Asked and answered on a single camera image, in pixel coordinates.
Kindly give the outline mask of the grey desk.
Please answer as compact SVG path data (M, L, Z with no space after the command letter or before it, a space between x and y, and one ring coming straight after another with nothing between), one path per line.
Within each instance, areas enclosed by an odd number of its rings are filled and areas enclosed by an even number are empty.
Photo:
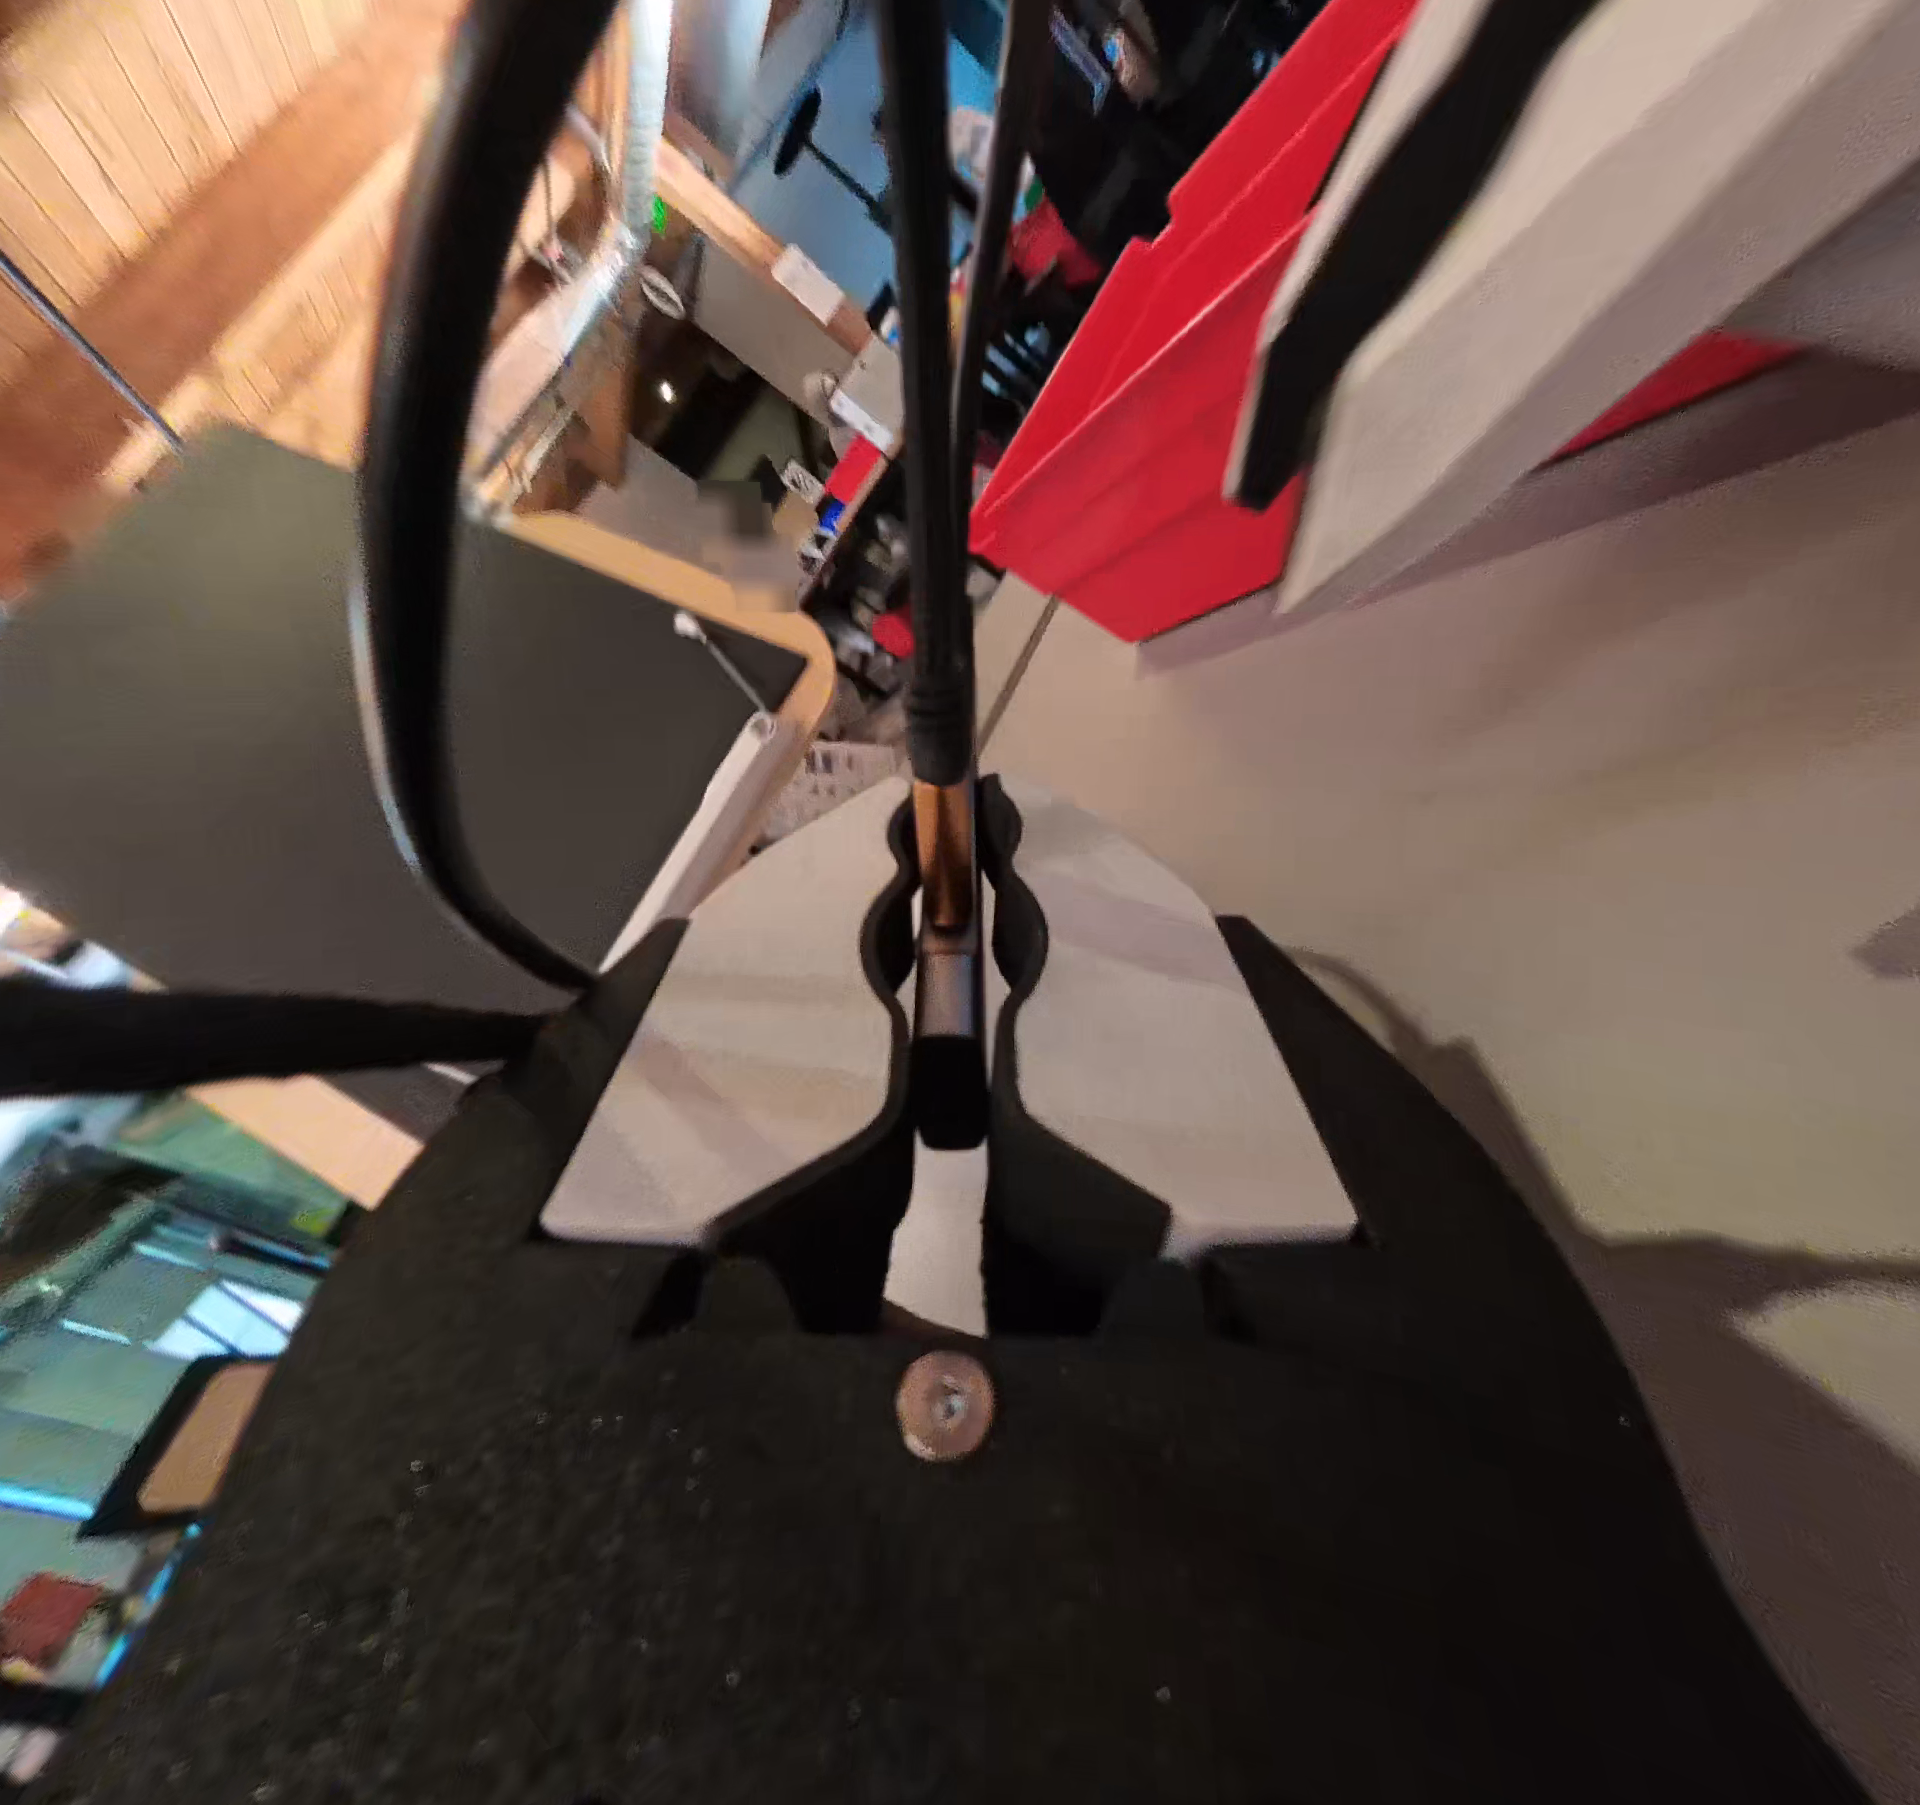
M1010 578L991 770L1252 918L1496 1156L1748 1617L1916 1802L1916 375L1813 355L1372 598Z

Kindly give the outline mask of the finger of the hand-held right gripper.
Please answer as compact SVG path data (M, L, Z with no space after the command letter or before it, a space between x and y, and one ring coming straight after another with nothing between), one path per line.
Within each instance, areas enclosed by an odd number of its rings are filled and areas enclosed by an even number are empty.
M1272 616L1457 539L1916 167L1916 0L1601 0L1333 393Z
M1601 0L1419 0L1260 324L1223 496L1270 507L1344 368L1419 280Z

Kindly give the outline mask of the white cardboard box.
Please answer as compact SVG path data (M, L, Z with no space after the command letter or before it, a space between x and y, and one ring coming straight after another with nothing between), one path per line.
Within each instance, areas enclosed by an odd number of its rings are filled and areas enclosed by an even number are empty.
M879 455L893 456L904 426L898 347L879 335L872 335L831 384L828 423L852 431Z

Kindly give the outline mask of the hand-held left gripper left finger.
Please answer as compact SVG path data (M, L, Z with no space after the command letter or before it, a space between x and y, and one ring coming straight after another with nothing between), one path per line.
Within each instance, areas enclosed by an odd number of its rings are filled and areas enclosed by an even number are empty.
M663 965L539 1229L766 1265L813 1334L877 1326L913 1177L909 790L862 790L660 929Z

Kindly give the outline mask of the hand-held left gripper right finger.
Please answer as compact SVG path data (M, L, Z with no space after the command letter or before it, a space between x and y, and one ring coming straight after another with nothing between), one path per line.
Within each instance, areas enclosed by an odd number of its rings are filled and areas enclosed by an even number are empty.
M1349 1243L1358 1211L1199 893L1101 816L988 777L1004 998L979 1279L995 1336L1088 1336L1148 1265Z

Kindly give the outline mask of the red storage bin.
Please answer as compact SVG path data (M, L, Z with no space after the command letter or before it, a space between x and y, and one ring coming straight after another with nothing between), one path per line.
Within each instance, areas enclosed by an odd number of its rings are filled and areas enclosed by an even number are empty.
M990 565L1127 643L1282 578L1332 402L1307 466L1262 510L1226 498L1235 420L1270 301L1418 7L1328 0L1171 187L1166 226L1121 249L1065 387L990 477L971 527Z
M90 1622L111 1604L109 1590L56 1573L18 1582L2 1602L2 1677L49 1683Z

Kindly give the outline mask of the printed paper sheet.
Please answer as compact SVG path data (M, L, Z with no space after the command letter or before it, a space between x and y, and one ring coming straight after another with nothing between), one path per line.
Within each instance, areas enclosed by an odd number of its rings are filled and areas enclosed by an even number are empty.
M904 754L885 742L813 740L773 796L760 832L770 847L901 777Z

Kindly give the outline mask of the black pole stand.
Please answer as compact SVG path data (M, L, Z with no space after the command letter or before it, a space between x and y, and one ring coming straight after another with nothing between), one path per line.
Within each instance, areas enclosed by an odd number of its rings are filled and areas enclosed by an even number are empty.
M890 204L891 198L866 187L843 162L831 157L817 142L815 129L822 111L824 92L817 83L809 83L797 95L773 146L773 177L783 180L797 168L802 161L809 161L828 175L833 187L837 187L857 208L862 208L866 219L875 225L877 230L890 233L893 228L893 213Z

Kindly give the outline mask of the tilted tablet on stand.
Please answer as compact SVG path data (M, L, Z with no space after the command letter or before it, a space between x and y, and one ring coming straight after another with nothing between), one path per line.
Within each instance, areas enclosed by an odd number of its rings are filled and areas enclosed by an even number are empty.
M274 1373L271 1359L188 1362L76 1538L137 1540L192 1528L216 1501Z

